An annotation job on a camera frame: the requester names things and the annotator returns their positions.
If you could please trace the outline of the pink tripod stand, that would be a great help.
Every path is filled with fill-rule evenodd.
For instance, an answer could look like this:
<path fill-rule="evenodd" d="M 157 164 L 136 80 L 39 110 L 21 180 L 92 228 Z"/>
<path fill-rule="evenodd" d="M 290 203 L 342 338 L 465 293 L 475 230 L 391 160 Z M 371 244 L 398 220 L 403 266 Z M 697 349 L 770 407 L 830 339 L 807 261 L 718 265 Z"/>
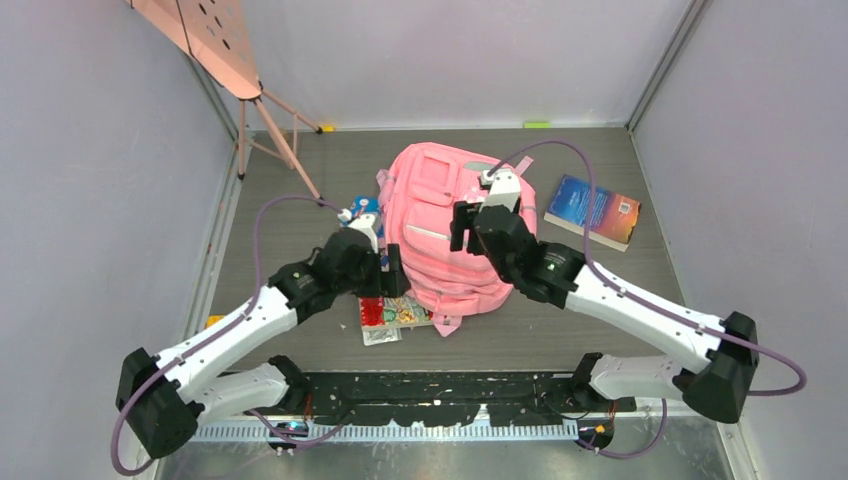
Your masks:
<path fill-rule="evenodd" d="M 251 104 L 276 147 L 262 150 L 297 171 L 312 196 L 321 200 L 323 195 L 301 164 L 297 147 L 299 127 L 317 134 L 323 129 L 264 86 L 242 4 L 236 0 L 139 0 L 128 5 L 238 100 L 238 178 L 246 174 L 246 147 L 257 145 L 246 136 L 246 108 Z"/>

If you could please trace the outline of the light blue paperback book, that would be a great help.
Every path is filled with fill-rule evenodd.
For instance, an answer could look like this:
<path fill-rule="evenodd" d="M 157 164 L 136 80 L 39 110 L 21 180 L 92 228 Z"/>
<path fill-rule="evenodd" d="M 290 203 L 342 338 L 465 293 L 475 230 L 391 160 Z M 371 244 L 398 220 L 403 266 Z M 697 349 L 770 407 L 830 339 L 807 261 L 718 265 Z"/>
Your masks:
<path fill-rule="evenodd" d="M 374 218 L 375 227 L 380 226 L 382 223 L 381 209 L 379 206 L 378 198 L 376 196 L 357 196 L 354 199 L 350 210 L 352 213 L 353 220 L 356 220 L 362 216 L 370 215 Z"/>

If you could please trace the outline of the clear plastic stationery pack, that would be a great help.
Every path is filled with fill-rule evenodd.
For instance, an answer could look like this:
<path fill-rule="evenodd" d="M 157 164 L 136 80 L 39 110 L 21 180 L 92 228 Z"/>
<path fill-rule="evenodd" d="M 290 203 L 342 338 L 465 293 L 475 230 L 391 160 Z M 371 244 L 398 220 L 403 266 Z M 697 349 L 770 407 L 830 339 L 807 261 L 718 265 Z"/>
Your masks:
<path fill-rule="evenodd" d="M 363 344 L 367 347 L 386 343 L 394 343 L 402 340 L 400 329 L 364 329 L 362 331 Z"/>

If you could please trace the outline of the blue orange paperback book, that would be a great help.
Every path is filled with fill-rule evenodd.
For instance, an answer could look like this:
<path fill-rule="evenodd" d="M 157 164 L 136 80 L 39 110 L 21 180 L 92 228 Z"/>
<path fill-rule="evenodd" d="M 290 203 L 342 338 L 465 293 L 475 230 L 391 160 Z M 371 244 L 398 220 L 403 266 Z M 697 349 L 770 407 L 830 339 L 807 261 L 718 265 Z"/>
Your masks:
<path fill-rule="evenodd" d="M 589 225 L 591 240 L 625 252 L 638 223 L 642 203 L 596 187 L 594 204 L 590 206 L 589 195 L 588 181 L 564 175 L 543 219 L 580 235 Z"/>

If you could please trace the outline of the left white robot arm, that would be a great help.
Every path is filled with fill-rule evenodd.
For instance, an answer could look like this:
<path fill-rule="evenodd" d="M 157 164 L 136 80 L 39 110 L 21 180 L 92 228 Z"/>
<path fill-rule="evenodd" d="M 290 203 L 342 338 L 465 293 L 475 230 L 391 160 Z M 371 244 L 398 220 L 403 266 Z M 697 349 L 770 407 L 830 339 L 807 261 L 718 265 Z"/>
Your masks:
<path fill-rule="evenodd" d="M 222 321 L 155 355 L 138 348 L 122 364 L 116 406 L 153 459 L 179 450 L 197 429 L 252 408 L 298 412 L 308 382 L 285 356 L 225 375 L 248 353 L 329 309 L 337 297 L 399 297 L 410 288 L 394 243 L 378 244 L 373 228 L 353 222 L 312 257 L 282 266 Z"/>

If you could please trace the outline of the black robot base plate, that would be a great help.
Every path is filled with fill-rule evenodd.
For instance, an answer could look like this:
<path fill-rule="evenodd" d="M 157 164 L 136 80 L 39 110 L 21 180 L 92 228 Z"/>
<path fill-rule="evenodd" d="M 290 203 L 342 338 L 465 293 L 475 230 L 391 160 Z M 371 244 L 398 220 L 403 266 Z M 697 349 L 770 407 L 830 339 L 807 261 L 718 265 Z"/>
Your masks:
<path fill-rule="evenodd" d="M 486 414 L 493 426 L 543 426 L 588 413 L 636 410 L 636 401 L 578 402 L 569 372 L 308 372 L 310 390 L 294 406 L 259 407 L 325 426 L 426 427 L 470 424 Z"/>

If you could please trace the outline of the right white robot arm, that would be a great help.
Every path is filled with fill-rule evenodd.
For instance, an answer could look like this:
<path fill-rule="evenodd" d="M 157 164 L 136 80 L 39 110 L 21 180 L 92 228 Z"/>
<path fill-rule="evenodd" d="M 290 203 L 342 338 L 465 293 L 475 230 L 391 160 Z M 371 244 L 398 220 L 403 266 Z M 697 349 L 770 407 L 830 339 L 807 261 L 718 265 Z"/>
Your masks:
<path fill-rule="evenodd" d="M 578 407 L 670 399 L 716 422 L 739 421 L 759 365 L 750 317 L 701 314 L 635 287 L 571 247 L 537 240 L 504 206 L 455 203 L 450 235 L 451 250 L 485 256 L 528 299 L 600 319 L 661 350 L 653 357 L 585 354 L 570 380 Z"/>

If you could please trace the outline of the pink student backpack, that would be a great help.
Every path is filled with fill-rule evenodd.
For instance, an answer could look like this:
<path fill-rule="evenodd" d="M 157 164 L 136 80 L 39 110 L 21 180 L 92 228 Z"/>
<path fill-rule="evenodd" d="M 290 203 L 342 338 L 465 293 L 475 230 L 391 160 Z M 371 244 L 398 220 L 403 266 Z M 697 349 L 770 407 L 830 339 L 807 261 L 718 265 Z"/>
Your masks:
<path fill-rule="evenodd" d="M 488 193 L 480 186 L 480 175 L 497 162 L 423 142 L 407 146 L 377 175 L 385 240 L 398 245 L 411 284 L 409 294 L 431 312 L 443 337 L 456 331 L 465 317 L 500 308 L 513 291 L 486 257 L 450 249 L 454 204 L 483 201 Z"/>

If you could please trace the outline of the red comic paperback book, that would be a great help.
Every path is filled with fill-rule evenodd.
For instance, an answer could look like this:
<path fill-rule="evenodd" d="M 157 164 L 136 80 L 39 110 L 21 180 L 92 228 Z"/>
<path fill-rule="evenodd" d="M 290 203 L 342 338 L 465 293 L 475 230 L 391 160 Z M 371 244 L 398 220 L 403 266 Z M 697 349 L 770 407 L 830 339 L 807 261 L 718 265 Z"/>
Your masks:
<path fill-rule="evenodd" d="M 431 326 L 432 313 L 414 298 L 359 298 L 360 325 L 364 331 Z"/>

